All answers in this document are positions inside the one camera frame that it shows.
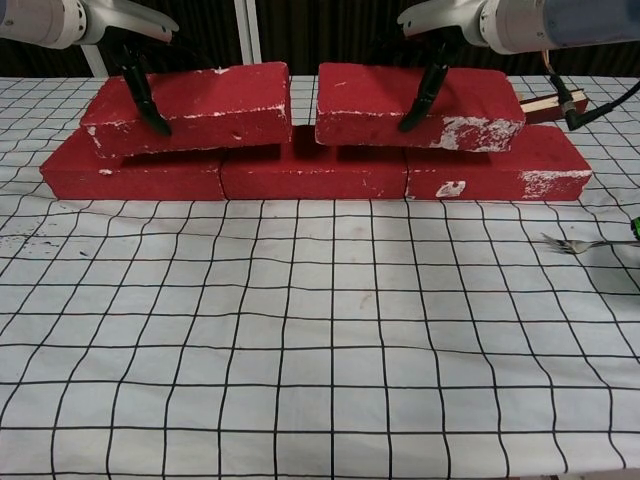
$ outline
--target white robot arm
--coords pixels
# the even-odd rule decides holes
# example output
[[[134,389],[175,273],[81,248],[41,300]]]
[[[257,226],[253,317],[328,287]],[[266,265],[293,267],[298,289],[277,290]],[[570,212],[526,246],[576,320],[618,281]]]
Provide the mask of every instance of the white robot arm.
[[[462,44],[504,54],[640,40],[638,0],[429,0],[398,17],[405,37],[435,36],[438,50],[400,130],[414,128],[428,114],[446,72]],[[640,90],[578,116],[561,78],[546,65],[570,129],[609,113]]]
[[[178,24],[128,0],[0,0],[0,38],[64,49],[93,45],[108,27],[169,43]]]

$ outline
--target green object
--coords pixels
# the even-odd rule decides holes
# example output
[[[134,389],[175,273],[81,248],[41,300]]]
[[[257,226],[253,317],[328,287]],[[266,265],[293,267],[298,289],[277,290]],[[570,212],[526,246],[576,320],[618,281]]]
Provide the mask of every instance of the green object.
[[[631,231],[636,239],[640,240],[640,217],[631,220]]]

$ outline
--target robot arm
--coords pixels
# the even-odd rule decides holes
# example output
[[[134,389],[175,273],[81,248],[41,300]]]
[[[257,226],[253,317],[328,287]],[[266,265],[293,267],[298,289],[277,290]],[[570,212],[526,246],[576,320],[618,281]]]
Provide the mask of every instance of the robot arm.
[[[153,102],[139,39],[169,44],[178,30],[170,17],[129,0],[0,0],[0,38],[54,49],[107,46],[141,116],[161,135],[171,129]]]
[[[409,131],[428,114],[449,64],[465,43],[510,55],[640,40],[640,2],[429,0],[405,10],[398,23],[407,38],[423,35],[437,38],[432,67],[423,78],[411,111],[399,125],[400,130]],[[548,61],[546,65],[571,129],[609,113],[640,90],[639,83],[621,99],[580,117],[562,80]]]

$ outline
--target wooden block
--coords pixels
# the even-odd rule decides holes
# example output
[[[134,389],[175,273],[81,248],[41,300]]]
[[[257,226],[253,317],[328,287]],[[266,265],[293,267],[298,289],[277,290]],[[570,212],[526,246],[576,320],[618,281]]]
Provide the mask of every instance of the wooden block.
[[[573,97],[576,111],[579,114],[584,113],[589,104],[589,98],[585,95],[584,90],[573,90],[571,96]],[[527,116],[527,125],[537,125],[538,123],[564,119],[557,94],[523,100],[520,102],[520,106]]]

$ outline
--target grid tablecloth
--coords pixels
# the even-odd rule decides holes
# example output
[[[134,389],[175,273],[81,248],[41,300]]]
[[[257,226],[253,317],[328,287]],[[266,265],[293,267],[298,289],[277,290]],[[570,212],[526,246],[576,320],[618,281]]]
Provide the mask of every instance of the grid tablecloth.
[[[0,478],[640,466],[639,252],[540,242],[631,238],[640,99],[569,134],[579,203],[54,201],[38,167],[101,84],[0,80]]]

